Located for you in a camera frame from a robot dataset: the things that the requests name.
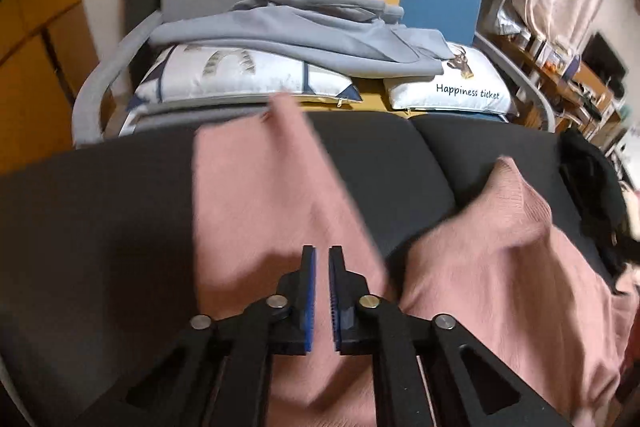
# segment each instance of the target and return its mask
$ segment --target orange cabinet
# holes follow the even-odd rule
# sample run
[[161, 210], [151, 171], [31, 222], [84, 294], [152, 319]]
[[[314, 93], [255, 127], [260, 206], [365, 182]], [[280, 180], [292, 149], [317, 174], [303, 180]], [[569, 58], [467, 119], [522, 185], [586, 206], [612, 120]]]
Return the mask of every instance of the orange cabinet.
[[71, 148], [71, 107], [40, 36], [0, 66], [0, 172]]

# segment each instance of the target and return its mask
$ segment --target white wall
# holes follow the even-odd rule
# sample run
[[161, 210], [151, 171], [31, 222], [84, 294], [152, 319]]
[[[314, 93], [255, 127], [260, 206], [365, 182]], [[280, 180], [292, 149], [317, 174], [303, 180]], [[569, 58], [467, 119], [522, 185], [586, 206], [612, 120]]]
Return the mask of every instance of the white wall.
[[627, 68], [626, 101], [640, 120], [640, 14], [636, 0], [603, 0], [592, 32], [601, 32]]

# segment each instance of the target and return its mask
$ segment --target metal screw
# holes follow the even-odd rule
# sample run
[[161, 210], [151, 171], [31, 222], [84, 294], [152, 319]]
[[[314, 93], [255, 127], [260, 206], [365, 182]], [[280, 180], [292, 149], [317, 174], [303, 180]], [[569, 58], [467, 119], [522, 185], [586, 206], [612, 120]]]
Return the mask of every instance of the metal screw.
[[456, 320], [451, 315], [438, 315], [436, 326], [443, 330], [452, 330], [456, 325]]
[[289, 303], [284, 295], [272, 295], [267, 297], [267, 304], [271, 308], [284, 308]]
[[380, 299], [375, 295], [363, 295], [358, 301], [363, 308], [377, 308], [380, 305]]
[[206, 330], [211, 325], [211, 317], [209, 315], [196, 315], [191, 317], [189, 322], [194, 330]]

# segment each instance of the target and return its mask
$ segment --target gray cloth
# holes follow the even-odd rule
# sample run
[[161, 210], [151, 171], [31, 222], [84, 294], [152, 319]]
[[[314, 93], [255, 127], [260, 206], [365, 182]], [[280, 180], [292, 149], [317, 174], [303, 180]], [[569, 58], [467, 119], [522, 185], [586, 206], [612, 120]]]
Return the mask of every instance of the gray cloth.
[[232, 9], [251, 10], [271, 5], [312, 10], [355, 22], [382, 19], [387, 24], [397, 24], [404, 15], [401, 6], [387, 4], [384, 0], [244, 0], [237, 2]]
[[[294, 1], [297, 6], [305, 6], [305, 0]], [[321, 4], [334, 6], [336, 14], [346, 16], [371, 11], [374, 5], [372, 0], [333, 1], [322, 0]], [[384, 1], [376, 3], [378, 7], [374, 9], [380, 15], [394, 12]], [[149, 42], [153, 46], [202, 42], [245, 47], [361, 78], [442, 74], [441, 61], [453, 58], [437, 30], [386, 24], [377, 17], [356, 22], [312, 11], [317, 4], [318, 0], [310, 0], [310, 9], [302, 9], [270, 4], [267, 0], [247, 0], [240, 6], [258, 7], [165, 23], [151, 33]]]

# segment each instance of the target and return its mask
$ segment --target black cloth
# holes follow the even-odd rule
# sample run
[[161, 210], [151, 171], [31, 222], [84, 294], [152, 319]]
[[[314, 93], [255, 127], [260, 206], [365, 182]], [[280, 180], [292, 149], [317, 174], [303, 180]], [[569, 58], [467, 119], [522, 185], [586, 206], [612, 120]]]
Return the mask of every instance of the black cloth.
[[582, 219], [581, 228], [598, 247], [614, 279], [626, 261], [640, 261], [640, 244], [626, 237], [626, 204], [613, 165], [575, 129], [560, 135], [560, 173]]
[[553, 222], [610, 288], [614, 279], [594, 242], [580, 229], [580, 215], [558, 171], [558, 135], [518, 125], [427, 114], [410, 119], [445, 173], [459, 207], [484, 187], [499, 156], [510, 156], [524, 179], [545, 198]]

